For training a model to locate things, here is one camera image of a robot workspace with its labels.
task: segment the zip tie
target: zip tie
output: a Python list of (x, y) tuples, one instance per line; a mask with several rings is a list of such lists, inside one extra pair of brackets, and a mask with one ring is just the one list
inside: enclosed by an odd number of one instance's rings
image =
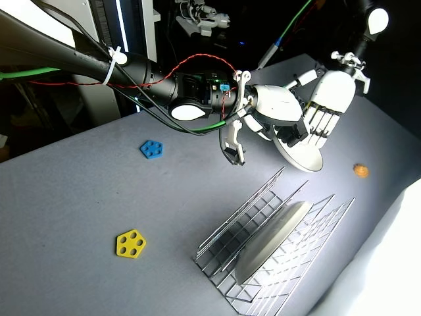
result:
[(116, 55), (120, 52), (120, 50), (121, 50), (121, 47), (120, 46), (117, 46), (117, 49), (116, 50), (114, 50), (113, 48), (110, 47), (110, 54), (112, 54), (111, 55), (112, 56), (112, 61), (111, 61), (110, 68), (108, 69), (108, 74), (105, 77), (104, 82), (102, 83), (103, 86), (106, 86), (108, 84), (108, 81), (111, 78), (111, 74), (112, 74), (112, 72), (114, 70), (114, 67), (116, 65)]

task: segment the white plate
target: white plate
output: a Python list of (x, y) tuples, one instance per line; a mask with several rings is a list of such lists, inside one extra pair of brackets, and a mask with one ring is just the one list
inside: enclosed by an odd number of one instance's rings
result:
[(310, 202), (288, 205), (273, 216), (240, 252), (235, 279), (243, 284), (278, 249), (313, 206)]
[(295, 168), (306, 172), (317, 172), (322, 170), (323, 157), (320, 150), (309, 144), (299, 142), (293, 147), (288, 147), (277, 137), (273, 139), (276, 148), (289, 163)]

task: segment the gray table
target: gray table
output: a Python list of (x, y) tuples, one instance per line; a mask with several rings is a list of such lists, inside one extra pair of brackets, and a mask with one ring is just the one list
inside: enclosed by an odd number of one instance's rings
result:
[[(284, 84), (312, 63), (300, 56), (253, 80)], [(301, 199), (357, 198), (285, 307), (285, 315), (305, 315), (421, 175), (420, 142), (359, 97), (323, 148), (325, 166), (316, 174), (289, 166), (274, 144), (246, 128), (240, 138), (247, 162), (234, 167), (216, 133), (176, 133), (137, 114), (1, 164), (0, 315), (235, 315), (191, 258), (284, 165), (281, 195), (309, 179)], [(143, 157), (138, 147), (148, 139), (164, 143), (164, 157)], [(368, 165), (370, 177), (357, 178), (354, 163)], [(132, 228), (147, 247), (138, 259), (117, 257), (115, 237)]]

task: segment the yellow pentagonal object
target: yellow pentagonal object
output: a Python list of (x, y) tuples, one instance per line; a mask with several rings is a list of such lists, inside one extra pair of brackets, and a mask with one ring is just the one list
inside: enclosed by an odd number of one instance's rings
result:
[(120, 257), (135, 259), (145, 246), (146, 239), (136, 229), (132, 229), (117, 237), (116, 253)]

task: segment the dish rack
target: dish rack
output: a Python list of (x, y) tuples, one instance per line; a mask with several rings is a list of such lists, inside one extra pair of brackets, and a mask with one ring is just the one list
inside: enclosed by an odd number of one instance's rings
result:
[(308, 183), (287, 198), (273, 186), (284, 168), (257, 190), (198, 248), (194, 261), (239, 315), (280, 315), (320, 250), (355, 199), (330, 209), (334, 195), (315, 203), (289, 237), (244, 284), (235, 280), (235, 259), (246, 243)]

